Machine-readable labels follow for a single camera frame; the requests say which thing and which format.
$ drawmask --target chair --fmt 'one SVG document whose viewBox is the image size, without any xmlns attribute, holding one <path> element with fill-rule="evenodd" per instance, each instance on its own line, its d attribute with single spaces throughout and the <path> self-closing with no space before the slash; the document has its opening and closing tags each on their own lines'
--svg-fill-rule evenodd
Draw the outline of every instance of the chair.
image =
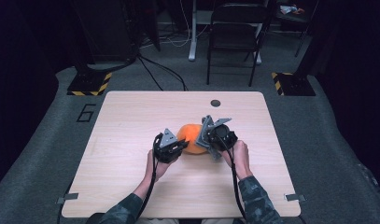
<svg viewBox="0 0 380 224">
<path fill-rule="evenodd" d="M 210 64 L 213 50 L 255 53 L 251 70 L 250 87 L 254 77 L 257 57 L 265 35 L 267 20 L 269 19 L 267 7 L 261 4 L 227 3 L 217 7 L 211 16 L 209 47 L 207 51 L 207 81 L 209 85 Z M 251 24 L 264 24 L 258 34 Z"/>
<path fill-rule="evenodd" d="M 319 0 L 311 1 L 311 0 L 271 0 L 272 3 L 272 11 L 273 11 L 273 19 L 281 21 L 283 23 L 295 26 L 298 30 L 302 31 L 300 35 L 300 45 L 295 52 L 295 57 L 298 56 L 301 47 L 303 46 L 303 41 L 306 37 L 306 34 L 309 30 L 309 26 L 315 16 L 315 12 L 317 11 L 317 6 Z M 302 8 L 304 10 L 303 13 L 294 14 L 292 12 L 283 14 L 280 11 L 281 6 L 293 6 L 296 5 L 297 8 Z"/>
</svg>

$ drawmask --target orange object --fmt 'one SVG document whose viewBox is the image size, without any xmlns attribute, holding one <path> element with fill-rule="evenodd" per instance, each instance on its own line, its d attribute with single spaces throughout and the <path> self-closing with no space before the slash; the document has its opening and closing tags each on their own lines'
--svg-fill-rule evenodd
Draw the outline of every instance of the orange object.
<svg viewBox="0 0 380 224">
<path fill-rule="evenodd" d="M 196 137 L 198 137 L 201 129 L 201 124 L 186 124 L 180 128 L 176 135 L 177 140 L 180 141 L 182 139 L 186 139 L 186 141 L 189 141 L 189 145 L 183 150 L 184 152 L 189 154 L 203 154 L 207 152 L 206 148 L 199 147 L 195 144 Z"/>
</svg>

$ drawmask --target wooden table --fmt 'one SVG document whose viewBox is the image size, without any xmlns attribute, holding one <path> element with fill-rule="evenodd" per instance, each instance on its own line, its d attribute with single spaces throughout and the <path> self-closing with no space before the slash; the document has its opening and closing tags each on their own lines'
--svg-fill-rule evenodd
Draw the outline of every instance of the wooden table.
<svg viewBox="0 0 380 224">
<path fill-rule="evenodd" d="M 212 100 L 221 105 L 213 107 Z M 202 117 L 226 124 L 249 148 L 250 166 L 282 217 L 301 213 L 264 97 L 254 91 L 111 91 L 107 94 L 66 201 L 64 217 L 105 212 L 130 194 L 144 176 L 158 133 L 176 134 Z M 142 217 L 240 217 L 231 168 L 211 155 L 183 154 L 155 184 Z"/>
</svg>

